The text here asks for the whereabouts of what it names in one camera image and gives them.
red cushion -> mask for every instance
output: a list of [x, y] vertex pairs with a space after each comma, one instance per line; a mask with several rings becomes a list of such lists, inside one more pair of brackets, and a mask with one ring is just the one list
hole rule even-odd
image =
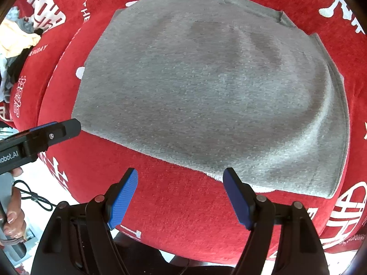
[[[72, 15], [79, 11], [75, 15], [75, 22], [73, 21], [76, 25], [76, 22], [80, 23], [77, 19], [83, 18], [80, 11], [86, 8], [88, 12], [85, 13], [90, 13], [90, 19], [71, 40], [63, 58], [58, 62], [42, 100], [39, 125], [70, 118], [80, 84], [76, 70], [84, 65], [114, 10], [130, 1], [133, 0], [57, 0], [62, 11], [62, 7], [65, 7], [66, 12], [73, 13]], [[364, 67], [360, 65], [360, 59], [367, 56], [366, 36], [355, 33], [356, 27], [351, 26], [350, 20], [342, 18], [340, 8], [335, 10], [331, 18], [319, 14], [318, 10], [329, 7], [333, 0], [253, 1], [284, 10], [298, 27], [307, 33], [317, 32], [344, 75], [350, 107], [352, 141], [345, 182], [339, 189], [342, 193], [348, 191], [356, 183], [364, 182], [366, 178], [363, 174], [366, 163], [361, 158], [366, 152], [366, 140], [363, 139], [366, 134], [363, 109], [367, 96], [364, 90]], [[67, 20], [63, 25], [49, 31], [50, 34], [53, 32], [53, 40], [72, 29], [67, 27], [68, 22]], [[36, 75], [33, 69], [40, 74], [44, 66], [50, 66], [47, 68], [48, 72], [52, 70], [54, 62], [49, 64], [45, 61], [41, 57], [43, 53], [40, 52], [37, 58], [30, 57], [23, 69], [24, 75]], [[22, 100], [29, 103], [29, 110], [23, 111], [26, 102], [22, 103], [21, 116], [17, 120], [23, 127], [31, 125], [37, 119], [30, 107], [34, 102], [39, 105], [39, 99], [42, 99], [42, 90], [39, 90], [36, 98], [30, 93], [31, 88], [38, 87], [38, 82], [41, 81], [33, 77], [27, 79], [27, 82], [24, 92], [29, 83], [32, 85], [29, 85], [29, 92], [27, 96], [24, 93]], [[60, 183], [80, 202], [89, 201], [95, 195], [105, 192], [111, 183], [120, 179], [128, 167], [135, 167], [139, 172], [138, 189], [122, 222], [124, 228], [118, 228], [146, 244], [192, 259], [232, 264], [237, 262], [243, 250], [248, 232], [237, 223], [223, 185], [200, 172], [145, 156], [85, 132], [77, 138], [50, 148], [47, 157], [42, 154], [42, 158]], [[336, 229], [341, 229], [341, 233], [348, 233], [354, 226], [333, 227], [336, 225], [335, 220], [340, 221], [340, 218], [330, 218], [331, 221], [328, 221], [339, 192], [330, 200], [280, 191], [266, 195], [272, 201], [287, 204], [300, 200], [307, 208], [311, 208], [312, 212], [317, 212], [313, 216], [313, 222], [318, 232], [321, 232], [328, 222], [329, 226], [322, 233], [322, 238], [331, 238], [328, 243], [338, 242]], [[346, 212], [362, 213], [352, 214], [357, 217], [349, 215], [346, 218], [347, 221], [358, 220], [348, 236], [358, 230], [365, 218], [365, 195], [364, 187], [361, 186], [354, 191], [348, 203], [339, 204], [344, 206]], [[360, 204], [356, 205], [359, 208], [351, 209], [355, 203]], [[278, 233], [277, 229], [269, 254], [276, 250]]]

screw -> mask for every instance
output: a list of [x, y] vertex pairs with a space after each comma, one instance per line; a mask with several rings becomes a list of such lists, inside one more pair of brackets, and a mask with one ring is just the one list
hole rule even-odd
[[259, 201], [259, 202], [265, 202], [267, 200], [267, 197], [264, 196], [264, 195], [261, 195], [259, 194], [258, 196], [256, 196], [256, 199]]
[[67, 205], [68, 205], [68, 203], [67, 203], [67, 202], [65, 202], [65, 201], [63, 201], [63, 202], [60, 202], [60, 203], [57, 205], [57, 207], [58, 207], [58, 208], [60, 208], [60, 209], [63, 209], [63, 208], [65, 208]]
[[297, 209], [302, 209], [303, 205], [300, 202], [294, 202], [293, 204]]
[[100, 203], [100, 202], [103, 202], [105, 200], [105, 197], [101, 194], [101, 195], [98, 195], [94, 198], [94, 200], [97, 202], [97, 203]]

folded gray garment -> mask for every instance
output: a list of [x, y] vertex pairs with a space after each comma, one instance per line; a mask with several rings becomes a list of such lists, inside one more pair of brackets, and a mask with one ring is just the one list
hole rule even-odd
[[220, 177], [331, 198], [349, 144], [343, 78], [317, 34], [248, 0], [140, 0], [89, 54], [84, 131]]

